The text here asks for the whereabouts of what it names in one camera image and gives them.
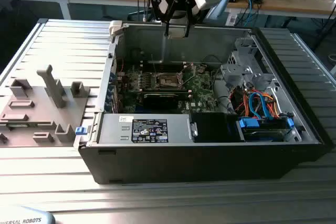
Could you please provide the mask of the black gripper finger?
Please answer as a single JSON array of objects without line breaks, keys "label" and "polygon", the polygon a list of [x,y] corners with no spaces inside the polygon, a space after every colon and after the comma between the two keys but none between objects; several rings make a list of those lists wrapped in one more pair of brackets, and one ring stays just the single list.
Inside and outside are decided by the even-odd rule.
[{"label": "black gripper finger", "polygon": [[[160,9],[160,4],[163,2],[167,3],[167,8],[165,12]],[[151,0],[152,10],[154,12],[155,19],[161,23],[165,23],[165,33],[164,36],[169,35],[170,20],[175,12],[175,0]]]},{"label": "black gripper finger", "polygon": [[186,18],[186,29],[184,37],[187,38],[190,33],[191,26],[196,24],[196,15],[193,13],[193,9],[196,7],[195,0],[184,1],[184,12]]}]

